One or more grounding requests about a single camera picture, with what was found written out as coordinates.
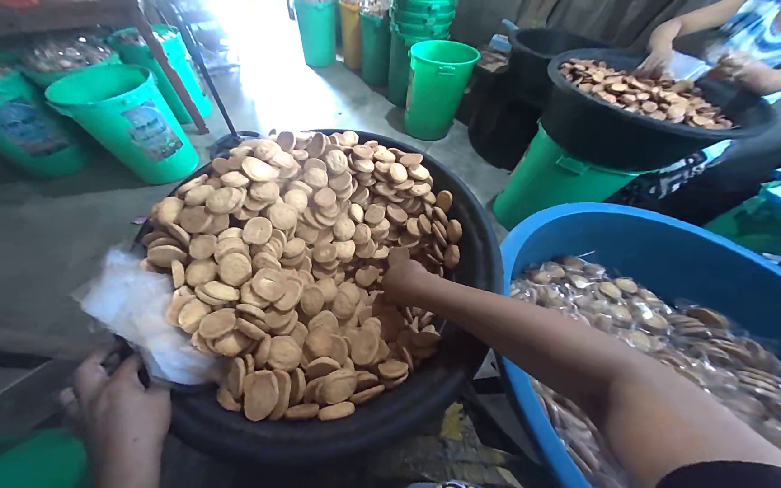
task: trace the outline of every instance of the blue plastic basin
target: blue plastic basin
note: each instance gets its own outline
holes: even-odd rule
[[[775,339],[781,359],[781,268],[700,227],[629,206],[570,203],[526,218],[502,245],[505,294],[529,265],[589,252],[587,261],[665,300],[710,306],[753,335]],[[526,372],[505,358],[500,363],[509,399],[557,482],[591,488],[556,437]]]

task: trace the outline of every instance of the white plastic sheet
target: white plastic sheet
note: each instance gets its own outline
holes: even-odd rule
[[[165,320],[174,292],[170,277],[142,271],[140,260],[125,246],[109,250],[101,274],[82,286],[75,299],[84,312],[140,351],[153,378],[182,385],[216,381],[220,361],[196,350],[188,334]]]

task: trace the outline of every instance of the yellow bucket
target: yellow bucket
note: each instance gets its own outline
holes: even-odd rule
[[[360,5],[339,0],[339,17],[342,19],[343,62],[349,70],[360,70]]]

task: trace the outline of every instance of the blue tie-dye shirt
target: blue tie-dye shirt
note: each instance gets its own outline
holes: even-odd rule
[[[781,1],[749,0],[722,26],[727,46],[748,53],[753,58],[781,68],[781,29],[776,16]]]

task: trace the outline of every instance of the wooden shelf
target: wooden shelf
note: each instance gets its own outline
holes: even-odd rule
[[[61,28],[132,25],[136,0],[42,0],[25,9],[0,6],[0,36],[28,34]]]

